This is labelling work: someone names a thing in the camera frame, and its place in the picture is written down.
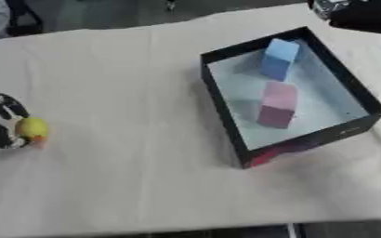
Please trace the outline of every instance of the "dark floor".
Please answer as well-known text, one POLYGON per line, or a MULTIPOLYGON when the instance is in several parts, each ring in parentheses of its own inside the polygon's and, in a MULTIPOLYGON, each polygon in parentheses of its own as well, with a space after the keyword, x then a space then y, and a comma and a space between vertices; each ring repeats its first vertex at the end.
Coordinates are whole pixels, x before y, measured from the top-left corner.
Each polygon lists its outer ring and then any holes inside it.
MULTIPOLYGON (((164 0, 27 0, 44 19, 46 32, 111 29, 191 20, 238 9, 270 7, 306 0, 177 0, 173 12, 164 0)), ((381 238, 381 222, 318 223, 300 226, 304 238, 381 238)), ((288 238, 284 227, 175 232, 126 237, 288 238)))
POLYGON ((172 12, 165 0, 27 0, 44 18, 46 31, 109 29, 191 20, 209 14, 306 0, 177 0, 172 12))

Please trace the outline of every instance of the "white cloth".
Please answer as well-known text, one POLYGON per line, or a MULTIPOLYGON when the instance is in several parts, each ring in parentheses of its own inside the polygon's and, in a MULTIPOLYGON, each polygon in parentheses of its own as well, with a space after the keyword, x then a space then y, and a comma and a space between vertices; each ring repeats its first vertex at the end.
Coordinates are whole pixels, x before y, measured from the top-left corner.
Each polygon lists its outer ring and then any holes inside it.
POLYGON ((200 54, 304 25, 381 100, 381 35, 330 28, 303 4, 0 40, 0 91, 51 130, 42 150, 0 152, 0 236, 381 218, 381 121, 230 166, 200 54))

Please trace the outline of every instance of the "tennis ball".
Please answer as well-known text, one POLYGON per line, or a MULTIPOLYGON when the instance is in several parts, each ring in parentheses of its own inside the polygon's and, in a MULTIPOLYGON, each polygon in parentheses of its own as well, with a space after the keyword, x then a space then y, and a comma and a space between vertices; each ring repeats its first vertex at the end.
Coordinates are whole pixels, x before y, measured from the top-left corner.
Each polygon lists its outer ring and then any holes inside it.
POLYGON ((23 118, 16 124, 16 133, 35 142, 41 142, 47 138, 47 124, 38 117, 23 118))

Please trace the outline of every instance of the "cube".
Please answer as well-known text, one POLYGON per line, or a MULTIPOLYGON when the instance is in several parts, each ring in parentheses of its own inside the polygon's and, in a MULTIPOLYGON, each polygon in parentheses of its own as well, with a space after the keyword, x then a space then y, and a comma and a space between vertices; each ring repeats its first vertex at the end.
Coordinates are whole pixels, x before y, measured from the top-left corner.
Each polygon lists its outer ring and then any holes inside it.
POLYGON ((261 61, 261 73, 272 79, 284 81, 298 51, 297 43, 280 39, 271 40, 261 61))
POLYGON ((258 122, 263 126, 287 128, 297 105, 297 89, 277 81, 267 82, 258 122))

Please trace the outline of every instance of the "black box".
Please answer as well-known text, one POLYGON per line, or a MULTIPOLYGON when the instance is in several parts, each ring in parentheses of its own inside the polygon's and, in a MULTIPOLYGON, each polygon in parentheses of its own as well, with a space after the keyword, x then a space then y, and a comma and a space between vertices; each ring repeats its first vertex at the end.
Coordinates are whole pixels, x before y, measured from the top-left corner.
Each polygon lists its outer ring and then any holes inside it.
POLYGON ((243 168, 358 135, 381 117, 381 103, 307 27, 202 54, 202 77, 243 168), (299 92, 287 129, 256 122, 271 80, 260 73, 261 54, 273 38, 300 44, 285 81, 299 92))

